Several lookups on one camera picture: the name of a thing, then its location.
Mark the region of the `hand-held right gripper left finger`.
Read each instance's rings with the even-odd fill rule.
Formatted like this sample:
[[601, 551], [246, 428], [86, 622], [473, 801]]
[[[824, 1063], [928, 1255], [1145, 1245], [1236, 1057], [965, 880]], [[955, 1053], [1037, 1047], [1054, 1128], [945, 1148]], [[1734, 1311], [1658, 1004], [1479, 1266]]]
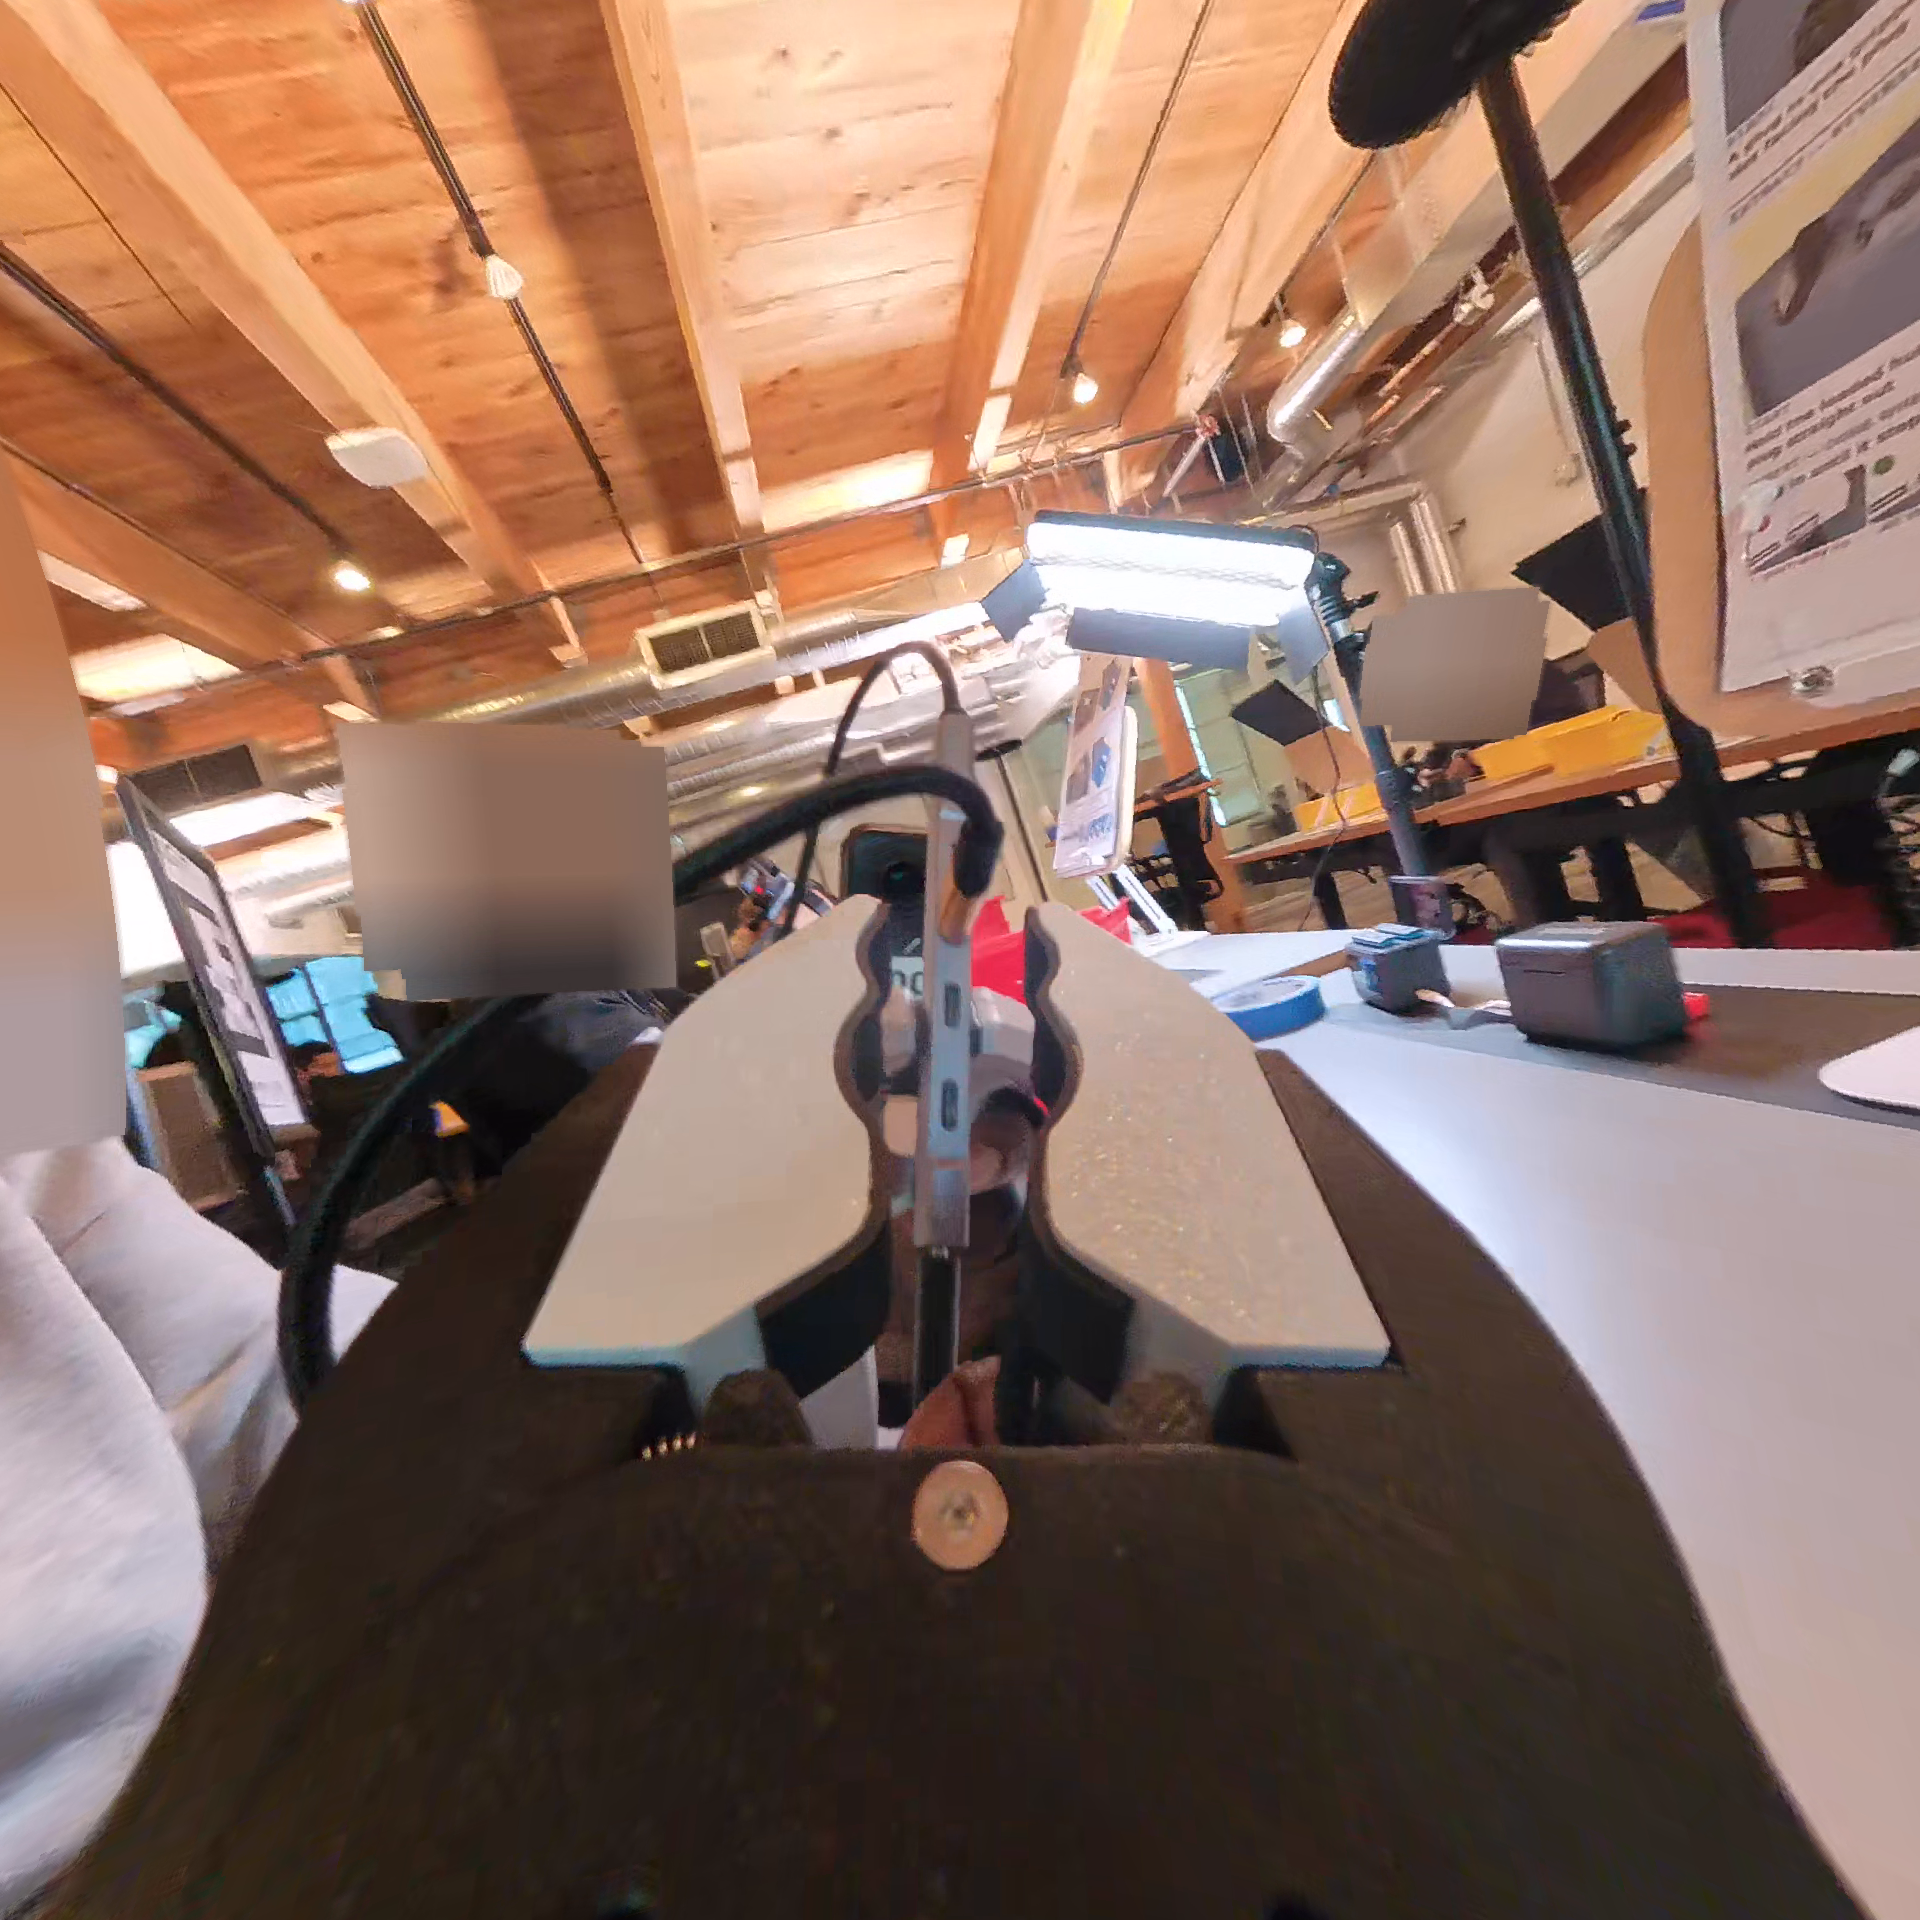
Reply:
[[852, 1373], [893, 1308], [877, 899], [746, 964], [657, 1047], [522, 1355], [663, 1367], [696, 1407], [741, 1371]]

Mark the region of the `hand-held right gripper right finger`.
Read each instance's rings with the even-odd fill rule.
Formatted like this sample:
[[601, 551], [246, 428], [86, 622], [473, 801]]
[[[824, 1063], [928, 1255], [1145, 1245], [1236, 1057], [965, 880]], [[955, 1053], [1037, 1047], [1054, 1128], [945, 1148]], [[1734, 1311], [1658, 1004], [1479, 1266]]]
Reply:
[[1032, 1434], [1165, 1398], [1213, 1434], [1257, 1380], [1392, 1380], [1395, 1335], [1267, 1053], [1297, 976], [1204, 996], [1061, 905], [1021, 927], [1046, 1106], [1021, 1217]]

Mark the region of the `grey usb hub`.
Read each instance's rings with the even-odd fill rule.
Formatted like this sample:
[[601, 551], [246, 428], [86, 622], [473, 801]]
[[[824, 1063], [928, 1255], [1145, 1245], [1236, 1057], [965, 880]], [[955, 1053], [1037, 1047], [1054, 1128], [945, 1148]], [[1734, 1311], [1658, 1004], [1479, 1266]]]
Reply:
[[959, 890], [977, 848], [970, 814], [933, 803], [924, 853], [920, 1016], [918, 1016], [918, 1148], [914, 1148], [914, 1355], [918, 1410], [957, 1366], [957, 1305], [970, 1245], [970, 1106], [972, 901]]

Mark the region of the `blue tape roll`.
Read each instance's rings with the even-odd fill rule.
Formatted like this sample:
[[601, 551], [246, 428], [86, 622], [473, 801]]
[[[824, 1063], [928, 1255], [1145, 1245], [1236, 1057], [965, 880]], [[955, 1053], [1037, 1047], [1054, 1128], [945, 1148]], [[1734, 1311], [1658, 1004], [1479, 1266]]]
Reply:
[[1236, 984], [1213, 1004], [1254, 1044], [1297, 1034], [1327, 1020], [1327, 996], [1316, 976], [1267, 976]]

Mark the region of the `white ceiling vent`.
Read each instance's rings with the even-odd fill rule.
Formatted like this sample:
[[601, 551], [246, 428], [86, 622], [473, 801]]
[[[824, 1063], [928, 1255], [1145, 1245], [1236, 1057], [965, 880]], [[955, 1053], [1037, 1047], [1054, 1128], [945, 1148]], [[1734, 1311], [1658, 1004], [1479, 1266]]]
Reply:
[[771, 659], [771, 634], [755, 597], [667, 618], [633, 629], [633, 654], [669, 690], [707, 681], [749, 659]]

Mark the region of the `led light panel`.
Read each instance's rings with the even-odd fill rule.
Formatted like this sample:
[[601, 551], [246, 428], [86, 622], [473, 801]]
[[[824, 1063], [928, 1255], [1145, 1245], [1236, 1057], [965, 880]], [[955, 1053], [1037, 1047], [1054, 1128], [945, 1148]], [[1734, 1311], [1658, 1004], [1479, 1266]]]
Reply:
[[981, 607], [1020, 640], [1046, 610], [1082, 654], [1245, 670], [1257, 640], [1310, 671], [1330, 635], [1314, 603], [1330, 556], [1300, 524], [1037, 514]]

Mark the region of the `grey cube device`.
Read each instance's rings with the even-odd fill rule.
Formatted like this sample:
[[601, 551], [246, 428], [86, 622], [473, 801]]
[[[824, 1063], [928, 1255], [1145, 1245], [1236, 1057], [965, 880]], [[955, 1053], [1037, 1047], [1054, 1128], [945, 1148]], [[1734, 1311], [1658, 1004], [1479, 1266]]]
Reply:
[[1688, 998], [1654, 919], [1563, 919], [1497, 941], [1512, 1025], [1533, 1041], [1634, 1050], [1688, 1031]]

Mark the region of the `black light stand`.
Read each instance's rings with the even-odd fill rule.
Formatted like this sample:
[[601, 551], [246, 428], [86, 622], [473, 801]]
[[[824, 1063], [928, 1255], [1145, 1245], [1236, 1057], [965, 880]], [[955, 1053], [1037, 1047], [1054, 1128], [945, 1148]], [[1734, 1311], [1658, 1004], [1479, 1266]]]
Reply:
[[1396, 905], [1396, 919], [1416, 923], [1433, 930], [1441, 941], [1455, 938], [1455, 906], [1452, 887], [1438, 868], [1425, 829], [1413, 819], [1413, 788], [1404, 767], [1395, 761], [1386, 727], [1369, 725], [1361, 717], [1361, 659], [1369, 634], [1354, 622], [1358, 613], [1373, 603], [1361, 597], [1358, 603], [1349, 597], [1349, 565], [1319, 551], [1310, 565], [1306, 601], [1316, 613], [1321, 635], [1332, 650], [1332, 662], [1340, 681], [1344, 690], [1344, 702], [1351, 707], [1354, 733], [1369, 753], [1373, 779], [1380, 801], [1386, 825], [1392, 848], [1396, 854], [1396, 872], [1387, 875], [1387, 890]]

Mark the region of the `black white tag sign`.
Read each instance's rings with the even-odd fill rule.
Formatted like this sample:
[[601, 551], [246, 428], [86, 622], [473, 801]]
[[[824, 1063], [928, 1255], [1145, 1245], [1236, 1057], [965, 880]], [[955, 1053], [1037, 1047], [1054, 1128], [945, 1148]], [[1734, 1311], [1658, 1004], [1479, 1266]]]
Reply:
[[183, 978], [198, 1028], [196, 1062], [212, 1085], [230, 1148], [262, 1216], [262, 1229], [288, 1250], [298, 1216], [282, 1155], [310, 1139], [298, 1066], [273, 1004], [254, 973], [251, 949], [216, 865], [181, 836], [137, 779], [122, 777], [114, 801], [137, 843], [161, 906], [181, 945]]

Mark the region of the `yellow plastic bin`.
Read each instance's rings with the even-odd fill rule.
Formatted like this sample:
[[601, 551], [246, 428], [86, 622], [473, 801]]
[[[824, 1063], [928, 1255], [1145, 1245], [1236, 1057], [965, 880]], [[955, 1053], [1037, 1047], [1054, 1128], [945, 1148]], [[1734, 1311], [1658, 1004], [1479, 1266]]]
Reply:
[[[1662, 717], [1640, 707], [1593, 707], [1568, 722], [1490, 742], [1470, 752], [1474, 777], [1413, 779], [1413, 807], [1443, 803], [1460, 794], [1502, 794], [1539, 777], [1583, 777], [1609, 767], [1634, 767], [1669, 752]], [[1376, 779], [1344, 779], [1332, 794], [1302, 801], [1300, 829], [1337, 829], [1379, 819], [1386, 807]]]

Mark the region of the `black disc-top stand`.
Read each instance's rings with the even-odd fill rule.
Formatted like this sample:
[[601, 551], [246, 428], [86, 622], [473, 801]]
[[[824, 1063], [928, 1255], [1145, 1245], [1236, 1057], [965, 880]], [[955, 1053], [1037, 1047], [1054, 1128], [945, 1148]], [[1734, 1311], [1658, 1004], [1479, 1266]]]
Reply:
[[1601, 507], [1601, 528], [1622, 592], [1654, 707], [1669, 725], [1675, 782], [1701, 838], [1715, 901], [1740, 948], [1770, 948], [1760, 878], [1731, 808], [1715, 739], [1669, 691], [1651, 607], [1646, 508], [1628, 441], [1596, 350], [1553, 182], [1524, 105], [1519, 60], [1570, 4], [1366, 4], [1330, 84], [1332, 130], [1361, 153], [1404, 148], [1462, 101], [1491, 133], [1512, 226], [1536, 282], [1576, 448]]

